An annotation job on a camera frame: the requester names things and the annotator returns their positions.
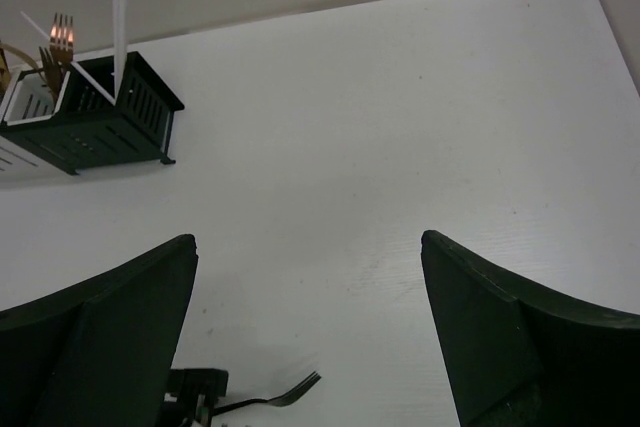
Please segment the black fork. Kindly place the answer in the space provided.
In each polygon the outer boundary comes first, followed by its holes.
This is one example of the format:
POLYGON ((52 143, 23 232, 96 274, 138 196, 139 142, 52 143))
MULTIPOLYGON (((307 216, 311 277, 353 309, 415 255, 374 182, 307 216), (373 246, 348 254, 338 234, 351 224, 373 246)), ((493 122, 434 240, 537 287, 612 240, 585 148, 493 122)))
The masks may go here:
POLYGON ((243 401, 224 405, 221 407, 216 407, 213 409, 211 415, 213 417, 216 417, 216 416, 223 415, 223 414, 236 411, 245 407, 249 407, 252 405, 267 405, 267 406, 278 407, 278 408, 287 407, 294 404, 299 399, 301 399, 321 379, 322 379, 322 376, 317 371, 314 371, 310 375, 308 375, 303 381, 299 382, 297 385, 295 385, 293 388, 291 388, 284 394, 281 394, 279 396, 276 396, 270 399, 252 398, 252 399, 246 399, 243 401))

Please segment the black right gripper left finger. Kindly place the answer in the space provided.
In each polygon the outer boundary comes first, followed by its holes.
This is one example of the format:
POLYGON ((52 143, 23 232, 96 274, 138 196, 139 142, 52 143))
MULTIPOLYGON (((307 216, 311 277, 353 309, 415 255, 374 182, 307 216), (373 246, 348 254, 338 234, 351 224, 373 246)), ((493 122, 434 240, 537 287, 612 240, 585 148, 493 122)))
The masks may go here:
POLYGON ((2 425, 155 425, 197 264, 183 234, 2 311, 2 425))

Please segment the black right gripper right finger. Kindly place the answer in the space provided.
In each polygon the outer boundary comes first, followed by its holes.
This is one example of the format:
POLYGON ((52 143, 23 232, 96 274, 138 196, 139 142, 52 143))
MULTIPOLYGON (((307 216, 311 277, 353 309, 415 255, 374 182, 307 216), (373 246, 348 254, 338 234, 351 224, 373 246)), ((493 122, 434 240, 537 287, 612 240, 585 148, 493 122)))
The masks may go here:
POLYGON ((638 315, 555 291, 435 230, 421 243, 461 425, 638 425, 638 315))

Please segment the small copper fork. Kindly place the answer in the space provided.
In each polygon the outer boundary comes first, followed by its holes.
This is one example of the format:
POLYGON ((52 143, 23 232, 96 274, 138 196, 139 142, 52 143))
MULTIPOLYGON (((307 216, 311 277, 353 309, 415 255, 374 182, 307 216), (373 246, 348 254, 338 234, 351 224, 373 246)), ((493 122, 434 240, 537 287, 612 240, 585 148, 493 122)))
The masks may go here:
POLYGON ((57 100, 62 86, 62 74, 59 64, 54 60, 48 49, 40 47, 39 54, 47 86, 53 99, 57 100))

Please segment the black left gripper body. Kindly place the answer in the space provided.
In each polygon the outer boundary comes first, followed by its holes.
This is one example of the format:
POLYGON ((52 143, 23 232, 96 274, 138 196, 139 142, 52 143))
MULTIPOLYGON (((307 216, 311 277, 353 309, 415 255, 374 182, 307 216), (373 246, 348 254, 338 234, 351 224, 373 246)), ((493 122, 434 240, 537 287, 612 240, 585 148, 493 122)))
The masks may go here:
POLYGON ((163 426, 209 426, 226 396, 229 373, 214 368, 171 369, 162 404, 163 426))

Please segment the copper chopstick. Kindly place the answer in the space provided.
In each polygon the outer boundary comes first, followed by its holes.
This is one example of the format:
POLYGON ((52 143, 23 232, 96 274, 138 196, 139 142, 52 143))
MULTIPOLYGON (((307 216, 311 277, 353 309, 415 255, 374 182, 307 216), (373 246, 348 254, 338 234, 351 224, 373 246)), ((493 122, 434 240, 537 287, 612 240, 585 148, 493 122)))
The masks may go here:
POLYGON ((45 40, 49 41, 49 50, 56 61, 65 66, 73 67, 111 105, 115 104, 115 98, 82 65, 74 60, 72 16, 56 13, 50 32, 46 33, 26 12, 21 11, 20 14, 45 40))

